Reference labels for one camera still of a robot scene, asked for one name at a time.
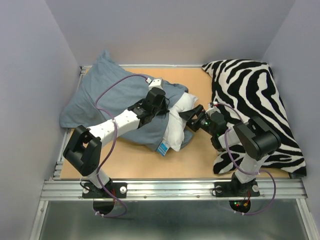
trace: gray pillow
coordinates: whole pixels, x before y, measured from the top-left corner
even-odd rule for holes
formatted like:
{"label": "gray pillow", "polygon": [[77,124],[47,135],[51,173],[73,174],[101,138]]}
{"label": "gray pillow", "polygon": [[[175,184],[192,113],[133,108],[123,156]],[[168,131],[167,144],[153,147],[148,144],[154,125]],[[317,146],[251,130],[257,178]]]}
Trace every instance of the gray pillow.
{"label": "gray pillow", "polygon": [[[87,128],[109,120],[110,117],[106,113],[95,108],[95,101],[110,85],[131,74],[131,72],[116,64],[111,59],[109,52],[104,50],[82,79],[78,91],[63,109],[60,115],[60,126],[62,128],[75,128],[84,125]],[[99,100],[98,106],[107,109],[116,116],[127,107],[145,98],[148,90],[148,84],[143,77],[130,77],[110,89]],[[184,92],[188,92],[185,86],[171,84],[167,81],[164,81],[163,90],[165,96],[169,99],[170,108],[181,98]],[[146,145],[155,151],[163,140],[168,120],[168,114],[156,116],[149,124],[130,131],[121,137],[137,144]],[[181,146],[184,147],[191,138],[192,134],[186,133]]]}

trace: wooden platform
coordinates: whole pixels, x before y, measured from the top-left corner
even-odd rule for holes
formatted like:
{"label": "wooden platform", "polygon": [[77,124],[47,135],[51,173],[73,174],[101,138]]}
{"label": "wooden platform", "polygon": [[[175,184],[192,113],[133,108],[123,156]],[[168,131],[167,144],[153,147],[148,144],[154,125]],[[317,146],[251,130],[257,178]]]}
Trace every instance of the wooden platform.
{"label": "wooden platform", "polygon": [[[187,86],[205,108],[211,101],[211,78],[201,68],[127,68],[137,73],[160,77],[171,83]],[[191,142],[179,152],[170,149],[163,157],[146,146],[137,145],[118,138],[115,149],[102,169],[114,179],[191,179],[191,178],[229,178],[232,172],[213,174],[217,152],[211,144],[210,135],[199,130]],[[101,152],[101,159],[108,154],[111,142]],[[269,169],[276,178],[288,178],[287,172]],[[65,160],[61,179],[80,179],[81,175]]]}

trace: blue tag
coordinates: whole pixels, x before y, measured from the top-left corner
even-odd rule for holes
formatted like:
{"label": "blue tag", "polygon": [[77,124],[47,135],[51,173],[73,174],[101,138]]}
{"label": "blue tag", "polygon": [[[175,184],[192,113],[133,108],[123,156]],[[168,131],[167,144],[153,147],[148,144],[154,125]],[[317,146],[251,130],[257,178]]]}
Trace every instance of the blue tag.
{"label": "blue tag", "polygon": [[162,156],[165,156],[166,155],[166,153],[168,152],[168,150],[169,150],[169,145],[168,145],[168,143],[166,142],[166,140],[162,140],[162,142],[160,143],[160,145],[158,146],[158,148],[156,149],[156,151],[158,152],[158,153],[160,153]]}

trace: zebra print pillow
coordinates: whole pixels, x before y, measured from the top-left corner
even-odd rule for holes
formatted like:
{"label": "zebra print pillow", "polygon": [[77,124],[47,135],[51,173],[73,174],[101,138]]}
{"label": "zebra print pillow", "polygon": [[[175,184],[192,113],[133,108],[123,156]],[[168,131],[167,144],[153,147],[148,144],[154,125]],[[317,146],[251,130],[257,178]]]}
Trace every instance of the zebra print pillow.
{"label": "zebra print pillow", "polygon": [[[202,66],[212,77],[212,101],[225,103],[235,108],[246,122],[260,116],[281,138],[281,147],[263,164],[289,173],[306,176],[304,156],[295,141],[288,124],[283,102],[275,85],[273,73],[265,62],[244,59],[212,61]],[[224,114],[227,126],[240,122],[239,117],[224,106],[218,106]],[[239,145],[230,148],[233,158],[240,164],[245,151]],[[215,174],[226,173],[234,166],[226,151],[214,161]]]}

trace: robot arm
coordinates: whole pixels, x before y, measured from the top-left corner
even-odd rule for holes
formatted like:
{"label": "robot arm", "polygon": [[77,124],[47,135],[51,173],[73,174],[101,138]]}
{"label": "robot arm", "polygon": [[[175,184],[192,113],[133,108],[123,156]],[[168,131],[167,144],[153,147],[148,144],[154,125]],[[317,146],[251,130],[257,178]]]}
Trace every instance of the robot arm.
{"label": "robot arm", "polygon": [[210,134],[212,145],[220,152],[227,148],[225,138],[229,147],[242,144],[245,156],[239,166],[241,170],[237,169],[230,186],[222,189],[224,193],[230,193],[229,197],[243,196],[256,185],[256,175],[253,173],[258,173],[265,160],[281,145],[280,137],[258,116],[230,129],[224,116],[214,107],[205,111],[202,105],[198,105],[190,111],[181,112],[180,117],[187,121],[187,126],[193,131],[203,129]]}
{"label": "robot arm", "polygon": [[[114,122],[117,126],[116,137],[141,128],[150,123],[156,115],[168,112],[165,94],[161,79],[149,82],[149,92],[146,97],[129,106],[116,116],[114,121],[110,119],[88,128],[83,125],[76,127],[65,147],[63,156],[82,176],[87,177],[97,188],[101,189],[102,186],[97,178],[97,168],[100,164],[102,148],[115,137]],[[110,181],[102,169],[99,171],[99,177],[104,185]]]}

